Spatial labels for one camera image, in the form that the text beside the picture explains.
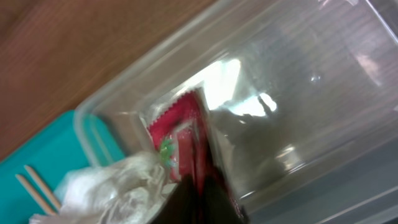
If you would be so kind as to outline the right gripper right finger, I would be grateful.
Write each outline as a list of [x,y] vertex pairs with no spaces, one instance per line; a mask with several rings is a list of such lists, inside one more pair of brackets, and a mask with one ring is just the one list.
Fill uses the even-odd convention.
[[206,177],[201,195],[203,222],[206,224],[244,224],[228,194],[212,177]]

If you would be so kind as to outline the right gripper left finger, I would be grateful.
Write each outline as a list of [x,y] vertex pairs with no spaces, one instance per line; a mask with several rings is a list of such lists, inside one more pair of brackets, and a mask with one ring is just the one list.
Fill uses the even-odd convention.
[[198,196],[193,177],[186,175],[167,199],[151,224],[198,223]]

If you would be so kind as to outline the white tissue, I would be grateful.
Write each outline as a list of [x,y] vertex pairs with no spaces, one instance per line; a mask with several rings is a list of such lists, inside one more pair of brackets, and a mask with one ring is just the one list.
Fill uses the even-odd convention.
[[149,223],[176,184],[159,158],[139,152],[107,167],[69,172],[56,194],[62,206],[54,216],[35,214],[30,223]]

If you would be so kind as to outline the red snack wrapper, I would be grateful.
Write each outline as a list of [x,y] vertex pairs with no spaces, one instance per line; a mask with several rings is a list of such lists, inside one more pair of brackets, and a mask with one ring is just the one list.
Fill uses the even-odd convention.
[[212,177],[228,194],[240,218],[247,222],[223,172],[213,159],[205,109],[199,92],[193,90],[178,97],[148,128],[154,148],[172,181],[193,177],[198,196],[198,223],[203,222],[201,195],[206,177]]

